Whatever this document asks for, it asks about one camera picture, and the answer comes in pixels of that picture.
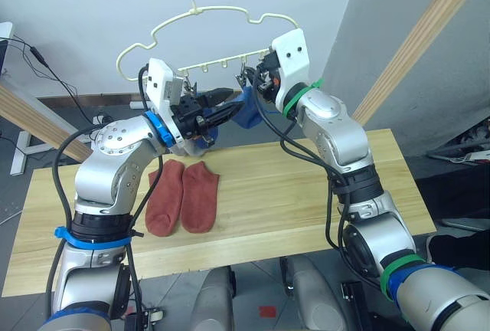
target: concrete floor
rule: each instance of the concrete floor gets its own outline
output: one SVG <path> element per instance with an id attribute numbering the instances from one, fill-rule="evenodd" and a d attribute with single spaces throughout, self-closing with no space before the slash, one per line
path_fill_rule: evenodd
<path id="1" fill-rule="evenodd" d="M 87 108 L 89 114 L 96 114 L 102 108 Z M 128 118 L 138 115 L 138 110 L 128 107 L 104 107 L 103 110 L 116 119 Z M 62 117 L 77 127 L 84 126 L 83 120 L 75 109 L 65 108 L 57 111 Z M 285 128 L 286 121 L 277 115 L 272 115 L 274 121 Z M 0 120 L 2 135 L 13 140 L 17 139 L 18 128 L 5 120 Z M 301 131 L 294 129 L 292 137 L 301 137 Z M 215 148 L 239 146 L 250 143 L 264 143 L 277 140 L 262 123 L 252 130 L 238 128 L 234 123 L 221 127 L 220 137 Z M 7 141 L 0 139 L 0 221 L 19 212 L 24 204 L 28 184 L 33 169 L 50 166 L 54 151 L 48 152 L 41 161 L 28 159 L 24 175 L 10 176 L 11 157 L 14 147 Z M 447 172 L 452 169 L 446 162 L 433 161 L 426 158 L 407 159 L 415 178 L 424 178 L 430 175 Z M 0 227 L 0 284 L 3 286 L 8 266 L 11 248 L 15 238 L 20 216 L 5 222 Z M 463 236 L 470 234 L 451 228 L 440 228 L 444 234 Z M 417 247 L 424 252 L 425 237 L 416 238 Z M 339 283 L 354 280 L 338 254 L 334 251 L 320 251 L 307 254 L 324 274 L 335 294 L 349 315 L 346 304 L 341 301 Z M 279 263 L 277 259 L 257 261 L 232 266 L 237 275 L 237 296 L 234 299 L 234 317 L 236 330 L 263 330 L 263 329 L 298 329 L 301 327 L 294 299 L 285 296 L 281 284 Z M 462 270 L 464 276 L 475 282 L 486 291 L 490 291 L 488 273 L 478 270 Z M 185 330 L 188 326 L 189 316 L 194 300 L 207 271 L 190 272 L 179 275 L 142 279 L 141 287 L 143 301 L 146 306 L 161 306 L 165 309 L 165 318 L 157 324 L 156 330 L 172 329 Z M 365 289 L 371 310 L 384 316 L 397 317 L 401 320 L 397 309 L 387 302 L 378 292 Z M 261 318 L 259 306 L 274 306 L 276 317 Z M 9 297 L 0 299 L 0 330 L 32 330 L 37 329 L 44 321 L 44 298 L 41 294 L 22 297 Z M 114 321 L 115 330 L 123 330 L 122 321 Z"/>

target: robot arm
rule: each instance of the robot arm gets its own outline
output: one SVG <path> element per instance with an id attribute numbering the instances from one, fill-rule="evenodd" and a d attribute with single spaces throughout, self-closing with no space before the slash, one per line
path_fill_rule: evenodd
<path id="1" fill-rule="evenodd" d="M 134 281 L 135 276 L 122 261 L 134 234 L 136 218 L 131 210 L 145 167 L 167 148 L 179 154 L 202 154 L 194 139 L 203 137 L 212 144 L 208 130 L 229 120 L 242 106 L 228 103 L 204 114 L 205 107 L 216 106 L 233 90 L 181 97 L 183 80 L 163 61 L 151 59 L 147 71 L 152 110 L 104 126 L 96 135 L 93 153 L 78 169 L 73 220 L 69 228 L 56 230 L 66 244 L 53 315 L 47 315 L 43 331 L 73 325 L 102 331 L 124 314 L 130 277 Z M 133 314 L 133 329 L 137 329 L 135 319 L 139 319 L 138 329 L 147 326 L 141 314 Z"/>
<path id="2" fill-rule="evenodd" d="M 43 331 L 73 325 L 110 329 L 108 321 L 126 310 L 129 297 L 129 270 L 122 260 L 142 171 L 165 148 L 199 155 L 202 150 L 193 139 L 204 136 L 212 143 L 209 128 L 241 107 L 228 104 L 205 116 L 205 103 L 181 97 L 184 80 L 163 61 L 151 59 L 147 71 L 152 111 L 105 126 L 77 173 L 73 223 L 70 230 L 58 231 L 67 243 L 55 314 Z M 344 103 L 309 83 L 308 72 L 305 39 L 296 29 L 273 41 L 257 67 L 260 82 L 253 87 L 301 126 L 319 158 L 335 172 L 333 191 L 348 222 L 339 237 L 351 266 L 362 277 L 379 278 L 382 291 L 417 331 L 490 329 L 490 296 L 451 269 L 416 256 L 410 232 L 376 173 L 364 130 L 348 116 Z"/>
<path id="3" fill-rule="evenodd" d="M 336 171 L 333 191 L 348 221 L 341 238 L 356 272 L 379 277 L 381 290 L 417 331 L 490 329 L 490 296 L 454 270 L 416 255 L 407 226 L 382 188 L 364 130 L 344 103 L 309 86 L 308 68 L 302 30 L 293 30 L 273 41 L 257 68 L 258 78 L 268 74 L 270 81 L 256 87 L 296 120 Z"/>

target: gray equipment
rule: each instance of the gray equipment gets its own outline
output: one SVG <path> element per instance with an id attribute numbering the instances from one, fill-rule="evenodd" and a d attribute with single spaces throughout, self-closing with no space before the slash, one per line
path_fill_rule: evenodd
<path id="1" fill-rule="evenodd" d="M 287 257 L 286 263 L 304 325 L 308 329 L 347 331 L 335 295 L 315 265 L 301 254 Z"/>
<path id="2" fill-rule="evenodd" d="M 233 331 L 233 306 L 236 293 L 230 267 L 209 271 L 196 298 L 191 315 L 192 331 Z"/>

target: wooden beam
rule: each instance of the wooden beam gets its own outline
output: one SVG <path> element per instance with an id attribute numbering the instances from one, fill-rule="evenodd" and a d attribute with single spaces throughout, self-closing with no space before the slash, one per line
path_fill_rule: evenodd
<path id="1" fill-rule="evenodd" d="M 55 125 L 2 84 L 0 84 L 0 115 L 55 148 L 58 148 L 69 136 L 68 132 Z M 82 162 L 89 157 L 92 150 L 75 140 L 64 153 Z"/>
<path id="2" fill-rule="evenodd" d="M 365 124 L 398 86 L 465 0 L 432 0 L 419 21 L 352 115 Z"/>

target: red tag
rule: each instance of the red tag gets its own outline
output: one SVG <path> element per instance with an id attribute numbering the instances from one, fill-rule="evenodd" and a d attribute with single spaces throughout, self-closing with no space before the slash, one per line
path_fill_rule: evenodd
<path id="1" fill-rule="evenodd" d="M 276 308 L 274 306 L 259 306 L 261 318 L 276 318 Z"/>

